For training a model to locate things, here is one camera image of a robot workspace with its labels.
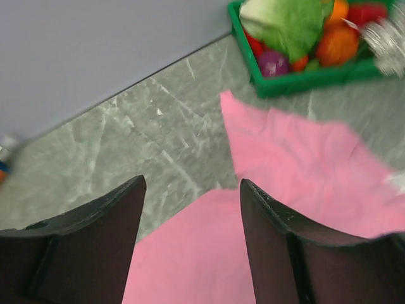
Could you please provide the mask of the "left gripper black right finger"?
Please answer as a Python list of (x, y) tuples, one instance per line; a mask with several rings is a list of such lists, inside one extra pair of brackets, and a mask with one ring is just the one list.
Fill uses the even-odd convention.
[(404, 235), (366, 239), (319, 224), (240, 183), (257, 303), (403, 303)]

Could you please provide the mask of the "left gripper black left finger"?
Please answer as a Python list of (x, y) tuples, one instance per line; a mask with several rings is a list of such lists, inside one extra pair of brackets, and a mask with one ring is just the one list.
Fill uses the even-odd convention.
[(22, 230), (1, 231), (2, 303), (121, 303), (146, 180)]

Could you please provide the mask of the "pink t-shirt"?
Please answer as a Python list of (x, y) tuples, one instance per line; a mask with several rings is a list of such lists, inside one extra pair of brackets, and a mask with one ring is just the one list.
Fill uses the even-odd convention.
[[(347, 125), (220, 95), (234, 171), (321, 224), (356, 236), (404, 229), (404, 196)], [(239, 191), (214, 189), (136, 246), (124, 303), (253, 303)]]

